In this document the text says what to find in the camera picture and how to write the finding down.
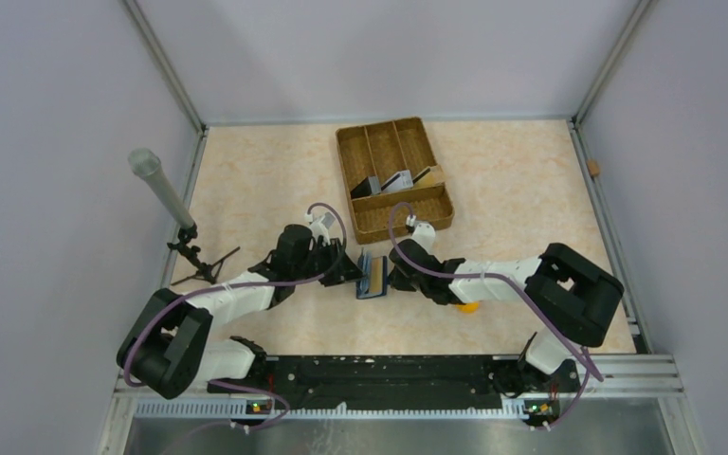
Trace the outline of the gold credit card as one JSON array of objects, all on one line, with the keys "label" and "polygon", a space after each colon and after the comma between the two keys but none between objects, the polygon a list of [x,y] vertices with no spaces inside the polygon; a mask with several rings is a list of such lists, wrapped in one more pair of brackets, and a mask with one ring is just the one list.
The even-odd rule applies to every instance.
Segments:
[{"label": "gold credit card", "polygon": [[385,266],[384,266],[385,258],[383,256],[379,256],[376,258],[373,258],[371,261],[371,268],[370,268],[370,281],[369,281],[369,288],[368,292],[370,296],[381,296],[384,291],[384,279],[385,279]]}]

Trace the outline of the navy blue card holder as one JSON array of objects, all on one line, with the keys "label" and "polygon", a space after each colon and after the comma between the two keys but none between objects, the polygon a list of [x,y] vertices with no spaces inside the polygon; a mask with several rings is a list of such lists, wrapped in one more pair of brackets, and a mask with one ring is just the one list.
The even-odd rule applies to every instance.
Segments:
[{"label": "navy blue card holder", "polygon": [[358,300],[385,297],[389,288],[388,258],[362,250],[357,265],[362,271],[362,278],[356,284],[355,297]]}]

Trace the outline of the dark grey credit card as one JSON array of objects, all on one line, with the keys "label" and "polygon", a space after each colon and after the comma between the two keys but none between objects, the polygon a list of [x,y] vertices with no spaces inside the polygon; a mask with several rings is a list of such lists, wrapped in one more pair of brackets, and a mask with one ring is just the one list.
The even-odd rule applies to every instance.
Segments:
[{"label": "dark grey credit card", "polygon": [[354,188],[350,190],[352,200],[378,195],[381,192],[379,179],[375,175],[367,176],[362,179]]}]

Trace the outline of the woven brown divided tray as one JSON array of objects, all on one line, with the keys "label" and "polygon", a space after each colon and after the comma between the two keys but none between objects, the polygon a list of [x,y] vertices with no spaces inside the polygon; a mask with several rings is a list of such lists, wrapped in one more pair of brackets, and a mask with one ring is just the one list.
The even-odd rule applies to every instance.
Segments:
[{"label": "woven brown divided tray", "polygon": [[344,188],[361,245],[389,238],[393,206],[407,202],[436,229],[452,225],[455,210],[446,179],[418,117],[343,127],[336,131]]}]

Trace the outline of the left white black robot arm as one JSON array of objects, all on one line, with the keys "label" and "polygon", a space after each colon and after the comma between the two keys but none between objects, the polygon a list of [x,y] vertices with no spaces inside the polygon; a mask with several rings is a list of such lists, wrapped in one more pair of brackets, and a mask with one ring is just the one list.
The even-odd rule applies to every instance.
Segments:
[{"label": "left white black robot arm", "polygon": [[288,225],[266,258],[235,279],[187,295],[155,291],[120,345],[117,364],[131,386],[146,386],[166,399],[212,379],[256,391],[266,377],[263,349],[243,337],[217,341],[218,331],[274,308],[300,282],[329,287],[362,277],[342,240],[323,228]]}]

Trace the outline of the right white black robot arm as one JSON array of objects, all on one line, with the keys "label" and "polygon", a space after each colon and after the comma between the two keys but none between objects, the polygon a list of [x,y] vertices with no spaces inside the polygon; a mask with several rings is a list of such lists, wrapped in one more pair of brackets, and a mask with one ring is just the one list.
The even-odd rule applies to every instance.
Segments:
[{"label": "right white black robot arm", "polygon": [[406,239],[389,254],[400,283],[439,305],[521,300],[543,323],[518,364],[520,383],[542,391],[567,359],[597,380],[589,350],[603,345],[624,285],[575,249],[552,243],[538,256],[509,262],[441,261],[427,245]]}]

